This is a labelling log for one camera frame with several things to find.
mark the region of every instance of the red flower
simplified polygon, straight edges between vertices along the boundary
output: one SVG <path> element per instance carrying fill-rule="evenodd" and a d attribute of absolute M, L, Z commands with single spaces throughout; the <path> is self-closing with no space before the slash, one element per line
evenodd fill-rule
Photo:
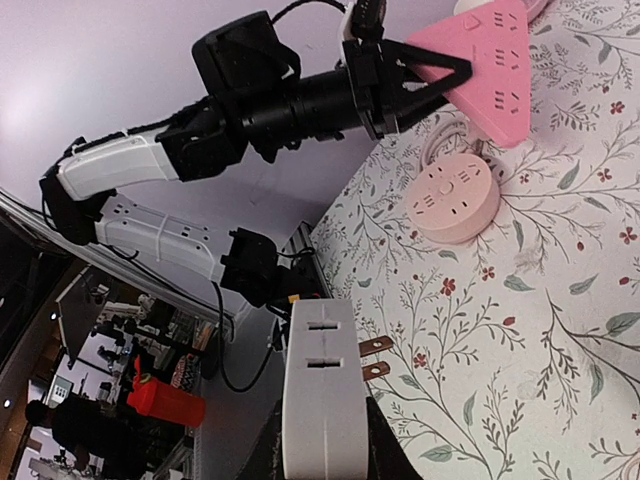
<path fill-rule="evenodd" d="M 448 278 L 445 278 L 444 281 L 442 282 L 442 289 L 440 290 L 440 293 L 444 293 L 447 297 L 450 297 L 451 294 L 455 291 L 456 291 L 455 279 L 452 278 L 451 280 L 449 280 Z"/>
<path fill-rule="evenodd" d="M 488 268 L 483 268 L 482 269 L 482 280 L 484 282 L 486 282 L 490 278 L 496 278 L 496 274 L 495 274 L 495 272 L 493 270 L 494 270 L 493 267 L 488 267 Z"/>
<path fill-rule="evenodd" d="M 613 177 L 611 175 L 609 175 L 609 172 L 611 170 L 609 170 L 608 168 L 604 169 L 604 172 L 598 172 L 598 177 L 600 177 L 600 181 L 602 183 L 606 182 L 607 180 L 611 180 Z"/>
<path fill-rule="evenodd" d="M 427 356 L 424 353 L 418 353 L 415 357 L 413 357 L 413 368 L 426 368 L 427 366 Z"/>
<path fill-rule="evenodd" d="M 622 113 L 622 110 L 624 110 L 624 103 L 618 101 L 611 104 L 611 115 Z"/>
<path fill-rule="evenodd" d="M 635 242 L 638 239 L 638 236 L 633 232 L 633 228 L 627 227 L 626 232 L 620 232 L 620 238 L 625 243 L 625 245 L 629 245 L 631 242 Z"/>

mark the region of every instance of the floral pattern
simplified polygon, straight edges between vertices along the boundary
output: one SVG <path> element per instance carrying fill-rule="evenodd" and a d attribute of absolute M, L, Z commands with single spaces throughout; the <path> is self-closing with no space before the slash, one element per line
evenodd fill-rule
<path fill-rule="evenodd" d="M 480 146 L 485 232 L 436 245 L 405 213 L 446 107 L 384 139 L 313 233 L 360 337 L 394 341 L 371 392 L 424 478 L 618 479 L 640 447 L 640 2 L 555 0 L 531 33 L 530 139 Z"/>

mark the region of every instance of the pink round object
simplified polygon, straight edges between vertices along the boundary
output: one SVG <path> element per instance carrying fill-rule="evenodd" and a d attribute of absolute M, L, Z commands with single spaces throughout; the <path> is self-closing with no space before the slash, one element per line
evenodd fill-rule
<path fill-rule="evenodd" d="M 500 188 L 484 160 L 459 153 L 427 166 L 411 185 L 406 206 L 425 237 L 456 244 L 488 227 L 499 205 Z"/>

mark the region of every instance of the table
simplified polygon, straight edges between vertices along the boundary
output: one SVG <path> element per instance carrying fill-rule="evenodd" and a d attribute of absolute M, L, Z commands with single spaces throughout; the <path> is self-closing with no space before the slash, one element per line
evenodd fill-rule
<path fill-rule="evenodd" d="M 640 447 L 640 3 L 556 0 L 531 32 L 530 140 L 483 149 L 489 229 L 439 246 L 405 214 L 448 108 L 383 140 L 312 235 L 360 338 L 395 342 L 372 392 L 425 478 L 616 479 Z"/>

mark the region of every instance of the desk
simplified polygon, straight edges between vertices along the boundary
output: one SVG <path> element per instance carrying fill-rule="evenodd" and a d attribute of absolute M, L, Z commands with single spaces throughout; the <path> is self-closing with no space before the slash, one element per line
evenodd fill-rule
<path fill-rule="evenodd" d="M 532 26 L 531 137 L 484 146 L 502 203 L 475 240 L 404 209 L 451 108 L 382 141 L 313 232 L 361 339 L 395 342 L 372 391 L 425 478 L 617 479 L 640 447 L 639 23 L 556 0 Z"/>

